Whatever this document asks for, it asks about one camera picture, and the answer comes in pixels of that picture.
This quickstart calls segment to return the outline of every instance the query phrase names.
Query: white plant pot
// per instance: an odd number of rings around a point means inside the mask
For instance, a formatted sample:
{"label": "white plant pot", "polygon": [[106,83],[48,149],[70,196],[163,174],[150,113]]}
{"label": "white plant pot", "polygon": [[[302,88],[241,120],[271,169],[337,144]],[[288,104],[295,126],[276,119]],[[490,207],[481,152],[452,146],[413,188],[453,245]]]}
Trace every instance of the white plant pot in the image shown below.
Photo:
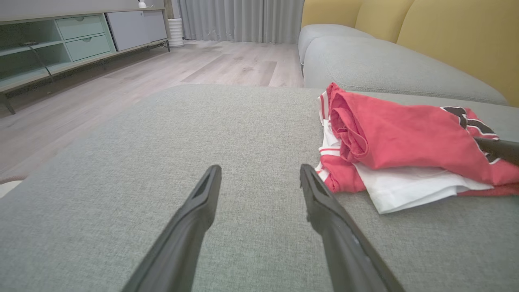
{"label": "white plant pot", "polygon": [[176,48],[184,46],[182,40],[182,18],[168,19],[169,32],[171,33],[171,39],[169,40],[169,46]]}

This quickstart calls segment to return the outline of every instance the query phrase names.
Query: black cable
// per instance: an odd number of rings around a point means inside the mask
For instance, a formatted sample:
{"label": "black cable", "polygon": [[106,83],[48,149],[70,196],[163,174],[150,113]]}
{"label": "black cable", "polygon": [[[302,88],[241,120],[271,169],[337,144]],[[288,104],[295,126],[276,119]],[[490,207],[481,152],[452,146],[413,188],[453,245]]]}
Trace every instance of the black cable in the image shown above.
{"label": "black cable", "polygon": [[52,78],[52,74],[50,74],[49,68],[47,68],[47,65],[45,65],[45,63],[43,63],[42,59],[39,57],[38,52],[36,52],[36,50],[31,45],[29,45],[28,43],[23,43],[23,45],[24,46],[28,46],[32,50],[32,52],[34,52],[34,55],[36,55],[36,58],[38,59],[39,63],[43,67],[45,67],[45,70],[47,70],[47,73],[49,73],[50,80],[52,81],[52,83],[54,83],[54,78]]}

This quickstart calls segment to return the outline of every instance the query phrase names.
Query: power cord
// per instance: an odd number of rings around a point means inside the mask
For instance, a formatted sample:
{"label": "power cord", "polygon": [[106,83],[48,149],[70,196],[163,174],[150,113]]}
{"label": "power cord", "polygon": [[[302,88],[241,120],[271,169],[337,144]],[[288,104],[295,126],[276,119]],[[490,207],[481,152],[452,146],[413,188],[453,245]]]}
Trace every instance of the power cord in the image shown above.
{"label": "power cord", "polygon": [[49,71],[49,68],[47,68],[47,65],[45,65],[45,63],[43,63],[42,59],[39,57],[39,54],[38,52],[36,52],[36,50],[32,47],[34,45],[37,45],[38,42],[27,42],[27,43],[20,43],[20,45],[22,46],[26,46],[26,47],[29,47],[32,52],[34,53],[34,55],[36,56],[36,58],[38,59],[38,62],[43,66],[45,67],[45,70],[47,70],[47,73],[49,73],[49,77],[50,77],[50,80],[52,81],[52,83],[54,83],[54,78],[52,77],[52,74],[50,74],[50,71]]}

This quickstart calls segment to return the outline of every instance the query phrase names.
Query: folded clothes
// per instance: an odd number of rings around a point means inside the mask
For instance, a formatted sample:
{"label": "folded clothes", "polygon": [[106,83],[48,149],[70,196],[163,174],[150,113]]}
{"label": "folded clothes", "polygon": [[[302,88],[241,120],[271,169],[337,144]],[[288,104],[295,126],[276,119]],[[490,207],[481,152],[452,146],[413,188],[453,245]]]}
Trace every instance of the folded clothes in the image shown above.
{"label": "folded clothes", "polygon": [[477,146],[473,137],[499,137],[470,109],[408,107],[335,83],[318,100],[324,130],[319,176],[332,192],[367,189],[381,214],[464,191],[519,190],[519,167]]}

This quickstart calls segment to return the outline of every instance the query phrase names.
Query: gray sofa cushion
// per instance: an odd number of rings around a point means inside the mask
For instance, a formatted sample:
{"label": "gray sofa cushion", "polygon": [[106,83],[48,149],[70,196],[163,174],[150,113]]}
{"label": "gray sofa cushion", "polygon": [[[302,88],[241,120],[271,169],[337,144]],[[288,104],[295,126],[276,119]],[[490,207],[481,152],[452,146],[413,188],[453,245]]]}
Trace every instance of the gray sofa cushion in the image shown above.
{"label": "gray sofa cushion", "polygon": [[317,38],[306,51],[303,70],[309,88],[335,82],[345,90],[508,104],[497,90],[465,72],[374,38]]}
{"label": "gray sofa cushion", "polygon": [[301,65],[305,63],[306,49],[310,43],[322,36],[346,36],[346,37],[370,37],[370,34],[356,30],[349,26],[339,24],[311,24],[303,27],[299,33],[299,42],[297,48],[299,49],[299,60]]}
{"label": "gray sofa cushion", "polygon": [[[0,199],[0,291],[119,291],[211,164],[223,181],[193,291],[331,291],[299,188],[300,164],[319,161],[322,92],[173,87],[76,140]],[[470,107],[519,141],[518,108],[371,95]],[[519,286],[517,197],[383,216],[365,193],[337,197],[408,292]]]}

